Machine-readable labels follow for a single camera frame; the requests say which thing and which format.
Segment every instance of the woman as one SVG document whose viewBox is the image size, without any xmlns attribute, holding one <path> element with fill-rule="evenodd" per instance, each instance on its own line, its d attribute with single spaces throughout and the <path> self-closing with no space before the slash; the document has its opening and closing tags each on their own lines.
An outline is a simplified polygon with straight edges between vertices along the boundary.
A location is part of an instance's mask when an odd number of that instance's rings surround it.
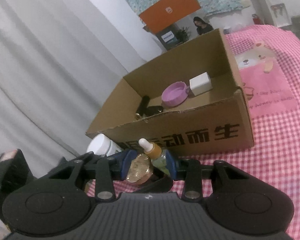
<svg viewBox="0 0 300 240">
<path fill-rule="evenodd" d="M 197 27 L 197 33 L 199 35 L 213 31 L 213 27 L 210 24 L 207 24 L 200 17 L 194 17 L 193 22 L 194 25 Z"/>
</svg>

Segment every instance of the pink checkered bedsheet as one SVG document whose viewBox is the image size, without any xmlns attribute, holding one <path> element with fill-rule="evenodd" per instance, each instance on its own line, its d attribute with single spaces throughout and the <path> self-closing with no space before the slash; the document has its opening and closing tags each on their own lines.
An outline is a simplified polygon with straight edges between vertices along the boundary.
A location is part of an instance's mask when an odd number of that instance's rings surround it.
<svg viewBox="0 0 300 240">
<path fill-rule="evenodd" d="M 300 240 L 300 40 L 291 32 L 269 25 L 254 25 L 227 35 L 234 54 L 250 49 L 263 40 L 276 52 L 291 91 L 298 101 L 292 112 L 264 115 L 252 120 L 255 146 L 234 152 L 193 156 L 202 164 L 225 160 L 239 169 L 267 182 L 290 196 L 295 214 L 287 233 Z M 126 182 L 114 182 L 117 193 L 136 188 Z M 183 182 L 175 182 L 172 191 L 181 194 Z M 203 194 L 212 193 L 210 181 L 203 181 Z M 94 195 L 94 184 L 89 195 Z"/>
</svg>

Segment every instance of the white dropper tip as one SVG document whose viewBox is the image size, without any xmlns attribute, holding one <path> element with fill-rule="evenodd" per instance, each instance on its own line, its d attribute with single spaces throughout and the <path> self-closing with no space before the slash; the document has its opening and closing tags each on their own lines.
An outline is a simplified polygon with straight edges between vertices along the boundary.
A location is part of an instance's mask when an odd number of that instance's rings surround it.
<svg viewBox="0 0 300 240">
<path fill-rule="evenodd" d="M 149 143 L 146 139 L 141 138 L 139 140 L 139 145 L 145 150 L 145 152 L 150 152 L 154 145 L 152 143 Z"/>
</svg>

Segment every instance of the white cube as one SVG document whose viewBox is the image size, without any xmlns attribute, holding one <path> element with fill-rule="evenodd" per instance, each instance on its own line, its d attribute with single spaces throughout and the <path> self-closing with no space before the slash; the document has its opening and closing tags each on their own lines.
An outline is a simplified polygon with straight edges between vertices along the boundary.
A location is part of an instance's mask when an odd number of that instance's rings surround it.
<svg viewBox="0 0 300 240">
<path fill-rule="evenodd" d="M 211 80 L 207 72 L 190 79 L 190 89 L 195 96 L 212 89 Z"/>
</svg>

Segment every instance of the gray fabric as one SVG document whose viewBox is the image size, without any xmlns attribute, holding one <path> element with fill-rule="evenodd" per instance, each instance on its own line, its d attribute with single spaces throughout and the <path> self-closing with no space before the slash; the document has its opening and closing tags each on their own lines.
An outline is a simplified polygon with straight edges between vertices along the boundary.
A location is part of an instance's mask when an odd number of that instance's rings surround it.
<svg viewBox="0 0 300 240">
<path fill-rule="evenodd" d="M 0 154 L 20 148 L 41 177 L 85 153 L 124 66 L 144 62 L 89 0 L 0 0 Z"/>
</svg>

